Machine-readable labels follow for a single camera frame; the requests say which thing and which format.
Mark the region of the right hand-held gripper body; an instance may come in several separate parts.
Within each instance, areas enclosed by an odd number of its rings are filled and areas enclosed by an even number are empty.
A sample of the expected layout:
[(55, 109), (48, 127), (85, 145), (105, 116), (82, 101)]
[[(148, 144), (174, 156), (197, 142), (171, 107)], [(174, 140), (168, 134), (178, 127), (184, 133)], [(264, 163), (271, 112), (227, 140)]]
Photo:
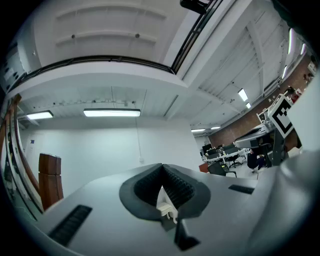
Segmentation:
[(264, 112), (265, 119), (258, 144), (262, 148), (268, 166), (278, 166), (288, 157), (285, 146), (286, 137), (293, 130), (288, 117), (292, 103), (284, 94), (279, 94)]

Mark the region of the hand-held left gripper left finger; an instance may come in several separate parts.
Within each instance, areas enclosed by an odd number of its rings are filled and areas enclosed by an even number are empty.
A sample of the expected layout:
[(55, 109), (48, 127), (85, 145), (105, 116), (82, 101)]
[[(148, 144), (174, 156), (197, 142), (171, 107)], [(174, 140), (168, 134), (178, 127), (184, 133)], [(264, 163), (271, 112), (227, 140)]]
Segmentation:
[(98, 178), (56, 203), (37, 224), (47, 253), (161, 253), (160, 221), (138, 218), (123, 205), (122, 184), (160, 168), (146, 165)]

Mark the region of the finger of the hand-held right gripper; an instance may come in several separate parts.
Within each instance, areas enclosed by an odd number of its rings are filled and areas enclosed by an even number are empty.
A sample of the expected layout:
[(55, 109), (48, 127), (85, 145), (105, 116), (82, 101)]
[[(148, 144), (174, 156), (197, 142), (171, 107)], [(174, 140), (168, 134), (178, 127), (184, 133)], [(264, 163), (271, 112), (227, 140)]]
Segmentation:
[(270, 134), (274, 128), (267, 126), (256, 126), (248, 131), (245, 135), (238, 137), (234, 141), (237, 148), (260, 148), (271, 143)]

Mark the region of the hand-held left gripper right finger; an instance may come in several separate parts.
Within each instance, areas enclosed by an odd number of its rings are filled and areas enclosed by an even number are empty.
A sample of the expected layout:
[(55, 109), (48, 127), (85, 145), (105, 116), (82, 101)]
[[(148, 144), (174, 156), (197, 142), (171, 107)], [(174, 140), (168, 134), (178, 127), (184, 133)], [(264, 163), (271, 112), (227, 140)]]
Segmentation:
[(163, 164), (164, 190), (178, 210), (175, 240), (248, 240), (254, 179), (221, 176)]

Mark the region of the black swivel office chair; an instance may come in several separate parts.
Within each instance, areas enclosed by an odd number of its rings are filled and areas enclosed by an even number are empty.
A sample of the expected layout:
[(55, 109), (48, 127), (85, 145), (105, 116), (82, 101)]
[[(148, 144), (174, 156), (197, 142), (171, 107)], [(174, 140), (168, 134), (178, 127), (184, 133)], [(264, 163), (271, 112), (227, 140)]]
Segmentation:
[(229, 168), (236, 167), (236, 165), (242, 165), (242, 163), (240, 161), (238, 161), (239, 157), (240, 156), (238, 154), (235, 154), (235, 155), (227, 158), (227, 161), (229, 163)]

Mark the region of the white office desk row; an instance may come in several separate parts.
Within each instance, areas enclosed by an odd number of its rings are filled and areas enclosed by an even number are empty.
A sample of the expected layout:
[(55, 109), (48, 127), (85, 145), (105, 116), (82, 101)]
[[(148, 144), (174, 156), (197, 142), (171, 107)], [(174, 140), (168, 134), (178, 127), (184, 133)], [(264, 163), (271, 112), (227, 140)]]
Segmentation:
[(203, 160), (203, 162), (204, 163), (210, 163), (210, 162), (215, 162), (215, 161), (218, 161), (218, 160), (222, 159), (223, 162), (226, 163), (226, 159), (227, 158), (233, 157), (235, 155), (242, 156), (247, 151), (248, 151), (247, 148), (242, 148), (241, 150), (238, 150), (238, 151), (235, 151), (235, 152), (232, 152), (232, 153), (229, 153), (229, 154), (224, 154), (224, 155), (221, 155), (221, 156), (218, 156), (218, 157), (214, 157), (214, 158), (211, 158), (211, 159), (205, 159), (205, 160)]

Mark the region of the dark wooden furniture piece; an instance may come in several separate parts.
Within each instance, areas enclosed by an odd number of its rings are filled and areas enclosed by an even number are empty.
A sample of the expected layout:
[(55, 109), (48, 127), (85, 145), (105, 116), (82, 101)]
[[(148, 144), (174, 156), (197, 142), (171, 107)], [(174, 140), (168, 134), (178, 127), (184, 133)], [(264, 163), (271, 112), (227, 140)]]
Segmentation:
[(39, 183), (25, 156), (18, 122), (17, 94), (8, 102), (0, 126), (0, 181), (14, 209), (36, 222), (44, 213)]

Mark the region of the black balcony railing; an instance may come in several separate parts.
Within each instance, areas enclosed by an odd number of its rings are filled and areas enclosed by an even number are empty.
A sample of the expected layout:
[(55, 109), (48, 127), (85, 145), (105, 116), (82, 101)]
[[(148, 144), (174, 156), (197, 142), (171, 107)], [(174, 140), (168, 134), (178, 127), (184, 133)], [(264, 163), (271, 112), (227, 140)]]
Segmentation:
[(200, 33), (203, 31), (204, 27), (223, 1), (224, 0), (209, 0), (208, 3), (203, 4), (205, 12), (199, 15), (194, 25), (191, 27), (171, 65), (170, 69), (173, 74), (176, 75), (178, 73), (180, 67), (182, 66), (185, 58), (187, 57), (189, 51), (196, 42)]
[(89, 56), (81, 56), (81, 57), (64, 59), (49, 65), (46, 65), (44, 67), (41, 67), (40, 69), (37, 69), (29, 74), (24, 73), (17, 79), (17, 81), (13, 85), (19, 86), (21, 83), (48, 71), (67, 67), (70, 65), (89, 63), (89, 62), (109, 62), (109, 63), (114, 62), (114, 63), (135, 64), (135, 65), (146, 66), (149, 68), (155, 68), (155, 69), (165, 71), (174, 75), (176, 74), (176, 72), (170, 66), (167, 66), (162, 63), (154, 62), (151, 60), (142, 59), (142, 58), (122, 56), (122, 55), (89, 55)]

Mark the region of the black ceiling fixture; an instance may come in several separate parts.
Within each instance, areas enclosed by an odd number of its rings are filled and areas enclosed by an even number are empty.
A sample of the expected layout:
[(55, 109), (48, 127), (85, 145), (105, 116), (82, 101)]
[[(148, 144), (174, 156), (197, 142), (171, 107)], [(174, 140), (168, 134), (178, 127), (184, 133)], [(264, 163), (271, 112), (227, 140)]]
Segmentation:
[(200, 0), (180, 0), (180, 6), (203, 15), (207, 12), (207, 3)]

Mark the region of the black chrome-frame office chair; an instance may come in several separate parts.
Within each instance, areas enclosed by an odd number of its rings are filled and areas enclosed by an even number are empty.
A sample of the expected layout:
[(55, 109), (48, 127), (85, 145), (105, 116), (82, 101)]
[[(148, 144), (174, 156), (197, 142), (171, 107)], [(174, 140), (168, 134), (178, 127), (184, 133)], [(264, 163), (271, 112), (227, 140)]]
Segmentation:
[(237, 177), (237, 173), (235, 171), (229, 170), (228, 167), (227, 167), (227, 170), (225, 170), (224, 166), (225, 165), (221, 165), (219, 162), (214, 162), (208, 166), (208, 171), (212, 175), (225, 177), (227, 174), (234, 174), (234, 176)]

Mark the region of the white wall conduit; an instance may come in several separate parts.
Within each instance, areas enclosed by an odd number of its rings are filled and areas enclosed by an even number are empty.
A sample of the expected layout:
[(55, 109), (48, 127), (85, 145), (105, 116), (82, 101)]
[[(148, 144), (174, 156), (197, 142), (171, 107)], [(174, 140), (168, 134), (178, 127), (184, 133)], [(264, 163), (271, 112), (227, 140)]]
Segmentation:
[(138, 151), (139, 151), (139, 158), (142, 156), (142, 150), (141, 150), (141, 143), (140, 143), (140, 135), (139, 135), (139, 128), (138, 128), (138, 121), (137, 118), (135, 118), (135, 128), (136, 128), (136, 136), (137, 136), (137, 145), (138, 145)]

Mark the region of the grey electrical wall cabinet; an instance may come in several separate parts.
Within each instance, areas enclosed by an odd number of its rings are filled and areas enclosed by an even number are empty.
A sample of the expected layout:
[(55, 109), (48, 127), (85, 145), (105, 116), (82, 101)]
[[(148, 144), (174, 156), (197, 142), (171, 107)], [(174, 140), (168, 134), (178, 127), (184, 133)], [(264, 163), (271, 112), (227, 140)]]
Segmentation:
[(18, 44), (15, 42), (8, 48), (6, 56), (0, 61), (0, 87), (4, 93), (7, 94), (24, 74), (25, 70), (20, 59)]

